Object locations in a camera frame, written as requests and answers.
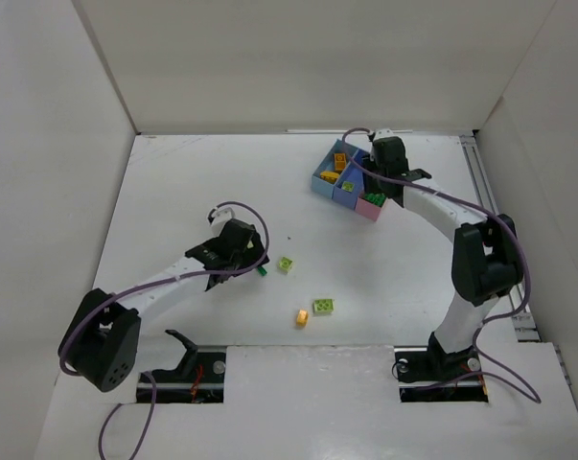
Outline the light green studded lego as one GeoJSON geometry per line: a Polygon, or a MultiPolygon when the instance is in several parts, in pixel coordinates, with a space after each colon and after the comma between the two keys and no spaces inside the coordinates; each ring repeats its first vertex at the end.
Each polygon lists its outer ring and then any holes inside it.
{"type": "Polygon", "coordinates": [[[334,311],[335,303],[333,299],[314,299],[312,302],[312,312],[314,315],[327,315],[332,314],[334,311]]]}

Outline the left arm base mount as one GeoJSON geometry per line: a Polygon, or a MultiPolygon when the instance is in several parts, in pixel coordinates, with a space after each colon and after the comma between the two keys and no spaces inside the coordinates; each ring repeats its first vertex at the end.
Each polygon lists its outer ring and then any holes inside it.
{"type": "Polygon", "coordinates": [[[216,404],[224,400],[227,348],[197,345],[176,330],[139,340],[138,403],[216,404]]]}

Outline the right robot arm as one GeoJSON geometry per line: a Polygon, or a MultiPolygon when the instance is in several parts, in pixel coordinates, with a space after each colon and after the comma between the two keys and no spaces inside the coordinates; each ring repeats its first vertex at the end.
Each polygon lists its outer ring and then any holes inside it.
{"type": "Polygon", "coordinates": [[[452,245],[449,309],[425,350],[396,354],[398,377],[405,383],[455,379],[477,357],[474,334],[486,316],[523,279],[515,224],[506,215],[489,215],[480,206],[450,198],[430,173],[409,167],[404,141],[392,132],[374,131],[368,138],[364,191],[384,195],[421,217],[452,245]]]}

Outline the green lego plate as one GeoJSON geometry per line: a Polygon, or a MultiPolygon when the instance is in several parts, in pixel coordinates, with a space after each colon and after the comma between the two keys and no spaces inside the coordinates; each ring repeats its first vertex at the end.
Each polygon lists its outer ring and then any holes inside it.
{"type": "Polygon", "coordinates": [[[373,204],[374,206],[382,207],[386,200],[386,196],[385,194],[366,194],[363,196],[363,200],[373,204]]]}

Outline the yellow rounded lego brick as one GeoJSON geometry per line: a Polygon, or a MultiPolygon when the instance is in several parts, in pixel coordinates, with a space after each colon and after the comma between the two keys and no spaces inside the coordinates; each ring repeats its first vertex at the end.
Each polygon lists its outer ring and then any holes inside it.
{"type": "Polygon", "coordinates": [[[347,166],[346,154],[337,152],[334,154],[334,172],[342,173],[347,166]]]}

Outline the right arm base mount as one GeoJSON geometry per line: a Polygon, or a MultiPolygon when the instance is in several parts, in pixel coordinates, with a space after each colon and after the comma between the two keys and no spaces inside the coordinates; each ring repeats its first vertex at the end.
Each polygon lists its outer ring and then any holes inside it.
{"type": "Polygon", "coordinates": [[[402,403],[487,403],[477,353],[472,349],[453,356],[427,346],[394,348],[391,372],[399,382],[402,403]]]}

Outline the yellow studded lego brick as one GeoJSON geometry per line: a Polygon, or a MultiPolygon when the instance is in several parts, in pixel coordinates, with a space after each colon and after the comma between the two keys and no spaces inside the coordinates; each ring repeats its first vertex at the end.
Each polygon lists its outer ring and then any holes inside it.
{"type": "Polygon", "coordinates": [[[319,177],[328,183],[335,184],[339,179],[339,173],[332,171],[323,171],[320,173],[319,177]]]}

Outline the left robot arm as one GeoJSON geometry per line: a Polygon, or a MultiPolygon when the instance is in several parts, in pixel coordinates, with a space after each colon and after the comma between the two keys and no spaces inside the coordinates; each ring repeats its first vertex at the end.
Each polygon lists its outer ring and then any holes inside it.
{"type": "Polygon", "coordinates": [[[230,218],[213,238],[192,247],[165,270],[122,292],[88,291],[58,347],[59,367],[103,393],[143,366],[141,332],[190,297],[269,262],[269,232],[230,218]]]}

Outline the pale green lego tile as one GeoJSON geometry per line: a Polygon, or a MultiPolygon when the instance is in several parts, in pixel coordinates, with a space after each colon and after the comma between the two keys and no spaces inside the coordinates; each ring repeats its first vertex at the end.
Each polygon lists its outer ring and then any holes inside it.
{"type": "Polygon", "coordinates": [[[355,184],[353,182],[350,182],[350,181],[344,181],[342,183],[341,189],[343,191],[351,193],[355,189],[355,184]]]}

